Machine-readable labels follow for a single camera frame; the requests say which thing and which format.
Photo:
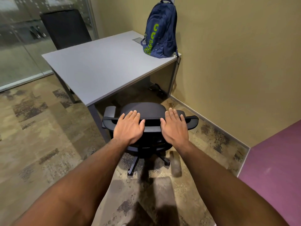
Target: black office chair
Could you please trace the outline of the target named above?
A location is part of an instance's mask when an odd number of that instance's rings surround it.
[[[92,41],[77,9],[42,13],[40,17],[58,50]]]
[[[130,103],[124,106],[118,117],[115,117],[115,106],[108,106],[103,115],[102,127],[109,130],[111,139],[113,138],[114,128],[117,124],[119,116],[124,113],[128,114],[130,111],[137,110],[140,113],[140,121],[145,119],[145,129],[142,137],[134,144],[130,145],[126,153],[135,156],[133,164],[128,169],[128,175],[133,175],[134,169],[139,159],[150,158],[153,154],[156,154],[164,161],[166,166],[170,165],[170,160],[161,155],[161,152],[169,150],[172,145],[167,143],[161,133],[160,118],[165,117],[165,107],[163,105],[152,102]],[[179,116],[185,113],[181,110],[177,110]],[[188,130],[194,129],[199,122],[197,116],[185,117]]]

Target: desk leg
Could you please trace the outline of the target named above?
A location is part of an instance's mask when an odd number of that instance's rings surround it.
[[[66,93],[68,94],[69,98],[71,99],[72,103],[73,104],[77,103],[77,101],[75,101],[73,95],[71,94],[70,90],[68,89],[66,83],[60,78],[60,76],[53,69],[52,69],[52,71],[55,73],[55,76],[60,81],[60,83],[63,86],[64,90],[66,91]]]
[[[110,138],[109,134],[107,133],[107,130],[104,129],[104,128],[102,128],[102,119],[99,116],[98,111],[97,111],[95,105],[94,104],[89,105],[88,106],[88,110],[90,111],[90,113],[91,113],[91,115],[92,115],[92,117],[93,117],[93,119],[94,119],[94,121],[95,121],[95,123],[96,123],[96,125],[97,125],[97,127],[98,127],[98,129],[99,129],[99,131],[100,131],[100,133],[101,133],[101,135],[103,137],[103,139],[104,139],[104,141],[106,143],[108,143],[111,140],[111,138]]]
[[[173,71],[172,71],[171,80],[170,80],[170,84],[169,84],[168,92],[167,92],[167,97],[168,98],[171,95],[173,84],[175,83],[175,77],[177,76],[177,72],[178,72],[180,62],[181,62],[181,57],[179,57],[178,60],[175,61],[175,66],[174,66]]]

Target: navy blue backpack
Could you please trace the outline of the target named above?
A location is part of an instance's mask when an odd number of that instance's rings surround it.
[[[144,39],[141,41],[143,51],[156,58],[168,58],[174,52],[179,57],[175,41],[176,26],[177,11],[174,4],[171,0],[161,0],[148,17]]]

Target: chair caster wheel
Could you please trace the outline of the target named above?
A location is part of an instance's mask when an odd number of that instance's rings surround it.
[[[128,176],[133,176],[133,171],[130,173],[130,169],[128,169]]]
[[[164,161],[164,165],[165,165],[165,166],[170,166],[170,160]]]

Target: desk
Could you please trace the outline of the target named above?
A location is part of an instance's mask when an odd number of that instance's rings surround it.
[[[102,128],[95,103],[149,76],[174,62],[167,95],[170,96],[181,54],[158,59],[146,55],[133,39],[143,35],[129,31],[42,55],[51,66],[68,96],[75,103],[66,84],[88,107],[104,140],[110,137]]]

